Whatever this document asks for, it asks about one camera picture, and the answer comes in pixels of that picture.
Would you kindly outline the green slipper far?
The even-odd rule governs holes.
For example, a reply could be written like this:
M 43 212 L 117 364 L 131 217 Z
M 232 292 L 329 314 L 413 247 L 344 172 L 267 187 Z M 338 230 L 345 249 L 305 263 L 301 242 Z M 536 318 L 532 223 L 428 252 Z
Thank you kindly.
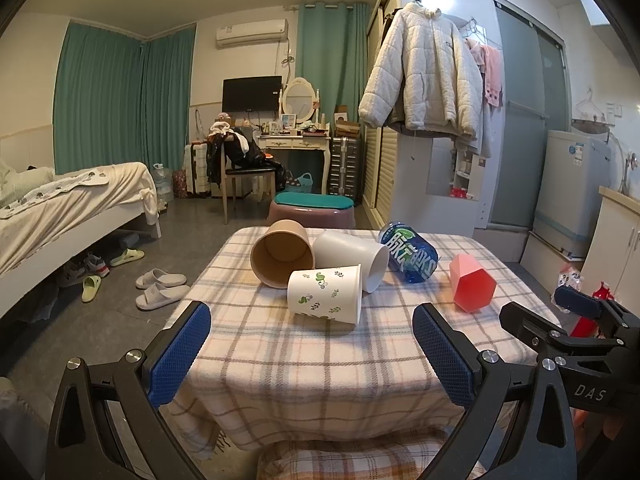
M 145 252 L 141 249 L 126 248 L 120 255 L 110 261 L 110 267 L 122 266 L 123 264 L 132 263 L 141 260 L 145 256 Z

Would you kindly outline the white cup with green flowers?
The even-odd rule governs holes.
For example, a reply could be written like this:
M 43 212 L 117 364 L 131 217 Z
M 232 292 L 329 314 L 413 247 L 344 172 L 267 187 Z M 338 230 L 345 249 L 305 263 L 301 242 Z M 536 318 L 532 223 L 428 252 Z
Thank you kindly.
M 288 310 L 350 325 L 360 321 L 361 266 L 300 270 L 288 279 Z

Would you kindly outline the glass sliding door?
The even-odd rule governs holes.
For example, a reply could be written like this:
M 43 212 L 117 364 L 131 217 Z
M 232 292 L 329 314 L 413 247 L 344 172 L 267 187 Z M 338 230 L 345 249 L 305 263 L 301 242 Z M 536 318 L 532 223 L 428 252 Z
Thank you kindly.
M 489 223 L 533 226 L 548 131 L 570 125 L 563 40 L 506 0 L 494 0 L 503 54 L 504 130 Z

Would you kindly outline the white slipper near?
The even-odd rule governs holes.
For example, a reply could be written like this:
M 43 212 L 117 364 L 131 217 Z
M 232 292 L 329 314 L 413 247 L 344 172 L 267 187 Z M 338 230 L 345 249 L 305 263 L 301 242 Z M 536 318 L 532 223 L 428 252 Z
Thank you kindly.
M 165 287 L 154 284 L 137 296 L 136 306 L 141 311 L 157 310 L 183 300 L 189 290 L 188 285 Z

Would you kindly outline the plaid tablecloth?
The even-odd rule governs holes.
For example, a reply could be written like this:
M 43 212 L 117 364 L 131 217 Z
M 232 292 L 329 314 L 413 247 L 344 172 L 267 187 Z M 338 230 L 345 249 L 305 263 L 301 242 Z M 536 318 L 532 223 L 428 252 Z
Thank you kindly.
M 178 393 L 163 408 L 197 460 L 232 443 L 259 453 L 262 479 L 414 479 L 461 417 L 413 337 L 411 319 L 429 302 L 480 349 L 529 364 L 532 350 L 505 332 L 501 308 L 515 301 L 552 311 L 486 247 L 434 235 L 435 273 L 407 284 L 387 272 L 362 300 L 357 325 L 288 310 L 286 293 L 262 284 L 250 251 L 262 228 L 233 233 L 188 293 L 207 304 L 212 326 Z M 464 312 L 449 265 L 472 255 L 495 279 L 490 304 Z

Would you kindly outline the green slipper near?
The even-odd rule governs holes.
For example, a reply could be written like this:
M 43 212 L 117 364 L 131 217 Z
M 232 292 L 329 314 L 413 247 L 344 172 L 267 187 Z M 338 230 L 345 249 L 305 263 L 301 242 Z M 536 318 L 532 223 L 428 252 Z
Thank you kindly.
M 87 275 L 82 280 L 82 292 L 81 292 L 81 301 L 84 304 L 88 304 L 93 301 L 98 294 L 98 291 L 102 284 L 102 278 L 99 275 Z

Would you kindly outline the white slipper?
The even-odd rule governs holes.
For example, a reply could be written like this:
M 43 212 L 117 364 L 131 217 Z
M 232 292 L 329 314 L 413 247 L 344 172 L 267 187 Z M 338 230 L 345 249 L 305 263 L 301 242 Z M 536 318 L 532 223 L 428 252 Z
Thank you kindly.
M 136 306 L 141 311 L 157 310 L 183 300 L 189 290 L 188 285 L 165 287 L 154 284 L 137 296 Z
M 153 285 L 171 288 L 186 284 L 188 279 L 184 274 L 168 273 L 162 269 L 152 269 L 136 279 L 137 289 L 147 289 Z

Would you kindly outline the white puffer jacket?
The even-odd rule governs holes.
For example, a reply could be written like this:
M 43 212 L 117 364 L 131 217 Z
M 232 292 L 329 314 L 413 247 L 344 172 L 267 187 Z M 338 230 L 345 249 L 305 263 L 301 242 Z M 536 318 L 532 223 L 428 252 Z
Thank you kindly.
M 368 126 L 475 139 L 483 108 L 480 69 L 459 29 L 410 2 L 394 15 L 359 103 Z

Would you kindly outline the black television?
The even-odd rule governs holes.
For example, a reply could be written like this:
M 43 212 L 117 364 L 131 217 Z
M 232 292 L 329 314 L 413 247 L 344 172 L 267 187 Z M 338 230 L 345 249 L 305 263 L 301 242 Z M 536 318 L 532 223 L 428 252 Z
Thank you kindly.
M 281 76 L 256 76 L 225 79 L 222 84 L 222 110 L 235 112 L 277 112 Z

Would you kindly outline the bed with beige sheets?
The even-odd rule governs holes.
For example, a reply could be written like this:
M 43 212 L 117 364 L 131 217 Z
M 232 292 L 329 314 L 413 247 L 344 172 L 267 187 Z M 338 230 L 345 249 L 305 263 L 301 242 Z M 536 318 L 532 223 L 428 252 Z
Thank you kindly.
M 1 208 L 1 313 L 107 234 L 145 218 L 160 238 L 157 194 L 141 162 L 58 176 Z

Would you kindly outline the green slipper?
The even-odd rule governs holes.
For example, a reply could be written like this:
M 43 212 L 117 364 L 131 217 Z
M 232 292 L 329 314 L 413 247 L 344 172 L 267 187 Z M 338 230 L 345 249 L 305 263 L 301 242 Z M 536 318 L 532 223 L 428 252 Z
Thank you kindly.
M 93 301 L 98 294 L 98 291 L 102 284 L 102 278 L 99 275 L 87 275 L 82 280 L 82 292 L 81 292 L 81 301 L 84 304 L 88 304 Z
M 141 260 L 145 256 L 145 252 L 141 249 L 126 248 L 120 255 L 110 261 L 110 267 L 122 266 L 123 264 L 132 263 Z

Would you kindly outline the pink hexagonal cup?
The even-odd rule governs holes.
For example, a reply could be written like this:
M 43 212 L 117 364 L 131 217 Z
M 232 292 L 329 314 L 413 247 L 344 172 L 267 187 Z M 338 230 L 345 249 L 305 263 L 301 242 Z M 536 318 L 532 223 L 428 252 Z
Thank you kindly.
M 497 283 L 472 255 L 456 255 L 449 265 L 454 303 L 464 312 L 473 313 L 490 304 Z

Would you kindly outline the white cabinet right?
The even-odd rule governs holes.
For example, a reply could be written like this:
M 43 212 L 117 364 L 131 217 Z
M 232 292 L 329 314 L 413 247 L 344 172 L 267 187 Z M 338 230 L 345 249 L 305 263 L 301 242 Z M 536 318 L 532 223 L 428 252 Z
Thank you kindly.
M 582 291 L 608 284 L 617 302 L 635 315 L 640 306 L 639 202 L 600 186 L 596 229 L 582 266 Z

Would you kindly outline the green curtain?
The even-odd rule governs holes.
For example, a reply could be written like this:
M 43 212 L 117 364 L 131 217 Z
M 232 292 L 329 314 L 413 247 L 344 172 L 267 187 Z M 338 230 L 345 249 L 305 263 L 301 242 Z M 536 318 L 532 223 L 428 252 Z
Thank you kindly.
M 367 24 L 370 6 L 354 2 L 302 3 L 298 7 L 295 73 L 320 92 L 320 113 L 329 120 L 337 107 L 358 122 L 367 83 Z
M 68 24 L 56 72 L 55 170 L 143 162 L 182 167 L 196 27 L 149 41 Z

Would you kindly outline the drawer storage tower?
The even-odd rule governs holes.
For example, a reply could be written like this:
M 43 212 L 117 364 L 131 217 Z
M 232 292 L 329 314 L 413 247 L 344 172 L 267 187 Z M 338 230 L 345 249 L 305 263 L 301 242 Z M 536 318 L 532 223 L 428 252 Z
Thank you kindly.
M 357 199 L 359 188 L 360 140 L 349 136 L 334 136 L 331 141 L 331 159 L 328 193 Z

